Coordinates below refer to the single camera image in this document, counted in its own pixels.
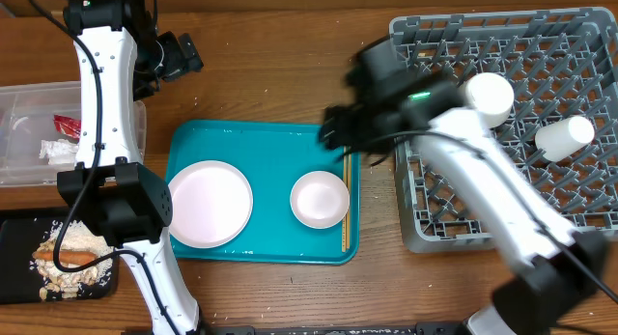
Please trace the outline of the white cup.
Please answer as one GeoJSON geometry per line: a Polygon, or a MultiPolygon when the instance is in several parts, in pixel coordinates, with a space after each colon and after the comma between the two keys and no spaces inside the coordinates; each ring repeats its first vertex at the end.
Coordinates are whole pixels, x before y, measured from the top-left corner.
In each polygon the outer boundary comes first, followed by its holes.
{"type": "Polygon", "coordinates": [[[588,146],[594,137],[592,123],[582,116],[573,116],[540,128],[535,135],[535,144],[544,152],[544,159],[558,162],[588,146]]]}

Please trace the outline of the small white plate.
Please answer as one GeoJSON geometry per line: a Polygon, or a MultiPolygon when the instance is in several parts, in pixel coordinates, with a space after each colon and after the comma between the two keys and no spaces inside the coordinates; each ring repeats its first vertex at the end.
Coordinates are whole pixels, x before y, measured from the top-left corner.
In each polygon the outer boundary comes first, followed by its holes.
{"type": "Polygon", "coordinates": [[[326,171],[300,177],[290,194],[295,218],[312,229],[328,229],[340,223],[350,208],[350,193],[344,181],[326,171]]]}

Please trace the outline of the white tissue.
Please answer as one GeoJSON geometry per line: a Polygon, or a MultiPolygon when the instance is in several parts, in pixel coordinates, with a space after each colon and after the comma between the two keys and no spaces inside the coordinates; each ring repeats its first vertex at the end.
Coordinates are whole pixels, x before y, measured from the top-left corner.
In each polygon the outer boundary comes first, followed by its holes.
{"type": "Polygon", "coordinates": [[[78,145],[66,139],[41,140],[39,159],[46,159],[49,165],[73,164],[77,152],[78,145]]]}

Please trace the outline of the wooden chopstick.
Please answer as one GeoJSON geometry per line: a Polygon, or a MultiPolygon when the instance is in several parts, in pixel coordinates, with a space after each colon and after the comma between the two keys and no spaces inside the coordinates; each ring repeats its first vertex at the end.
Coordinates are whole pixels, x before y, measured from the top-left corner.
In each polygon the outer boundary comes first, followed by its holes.
{"type": "Polygon", "coordinates": [[[350,216],[351,216],[351,154],[348,154],[345,157],[346,163],[346,186],[348,189],[348,199],[350,200],[349,203],[349,208],[348,211],[346,213],[346,218],[345,218],[345,225],[346,225],[346,229],[345,229],[345,244],[346,244],[346,251],[348,251],[351,247],[350,244],[350,237],[351,237],[351,220],[350,220],[350,216]]]}
{"type": "Polygon", "coordinates": [[[346,187],[346,190],[344,192],[344,200],[346,201],[345,204],[345,213],[344,213],[344,217],[342,218],[342,245],[341,245],[341,250],[343,253],[347,252],[348,250],[348,210],[349,210],[349,199],[350,199],[350,195],[349,195],[349,182],[348,182],[348,157],[344,156],[343,158],[343,174],[342,174],[342,180],[344,182],[344,185],[346,187]]]}

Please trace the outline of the large white plate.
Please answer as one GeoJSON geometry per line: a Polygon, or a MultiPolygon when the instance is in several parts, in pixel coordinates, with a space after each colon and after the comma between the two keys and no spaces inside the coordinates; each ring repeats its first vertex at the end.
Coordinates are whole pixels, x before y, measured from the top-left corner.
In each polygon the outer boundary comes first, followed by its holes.
{"type": "Polygon", "coordinates": [[[247,225],[253,193],[245,175],[222,161],[206,160],[182,169],[170,182],[171,235],[193,248],[214,248],[233,240],[247,225]]]}

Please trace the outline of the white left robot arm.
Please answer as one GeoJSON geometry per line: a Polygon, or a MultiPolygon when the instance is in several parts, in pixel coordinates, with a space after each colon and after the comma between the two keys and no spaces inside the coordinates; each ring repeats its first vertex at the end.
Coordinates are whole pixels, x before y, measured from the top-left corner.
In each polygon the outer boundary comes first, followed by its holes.
{"type": "Polygon", "coordinates": [[[147,304],[154,334],[206,334],[186,287],[169,226],[172,195],[137,146],[134,102],[203,62],[187,34],[158,34],[146,0],[68,0],[61,26],[80,61],[81,131],[73,170],[57,176],[70,206],[129,267],[147,304]]]}

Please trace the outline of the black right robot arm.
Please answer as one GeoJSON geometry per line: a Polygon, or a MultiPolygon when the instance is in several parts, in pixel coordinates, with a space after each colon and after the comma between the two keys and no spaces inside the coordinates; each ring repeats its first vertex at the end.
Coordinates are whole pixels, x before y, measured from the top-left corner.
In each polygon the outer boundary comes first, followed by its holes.
{"type": "Polygon", "coordinates": [[[354,55],[346,82],[354,101],[325,110],[323,146],[387,157],[409,141],[489,229],[512,271],[460,333],[548,334],[607,291],[608,240],[578,230],[523,178],[446,73],[413,74],[382,38],[354,55]]]}

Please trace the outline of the white saucer bowl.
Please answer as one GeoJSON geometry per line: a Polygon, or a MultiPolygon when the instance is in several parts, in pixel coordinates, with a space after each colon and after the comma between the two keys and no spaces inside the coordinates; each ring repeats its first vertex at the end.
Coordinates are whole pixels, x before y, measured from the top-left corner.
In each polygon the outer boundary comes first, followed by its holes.
{"type": "Polygon", "coordinates": [[[475,109],[488,128],[501,126],[508,119],[515,94],[509,81],[500,74],[483,72],[460,87],[466,104],[475,109]]]}

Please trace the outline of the red snack wrapper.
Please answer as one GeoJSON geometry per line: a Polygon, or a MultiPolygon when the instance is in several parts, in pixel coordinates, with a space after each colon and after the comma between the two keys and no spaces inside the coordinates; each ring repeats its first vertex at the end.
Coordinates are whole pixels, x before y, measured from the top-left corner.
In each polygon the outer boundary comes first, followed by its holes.
{"type": "Polygon", "coordinates": [[[81,135],[81,121],[75,118],[54,115],[53,124],[55,129],[70,138],[79,139],[81,135]]]}

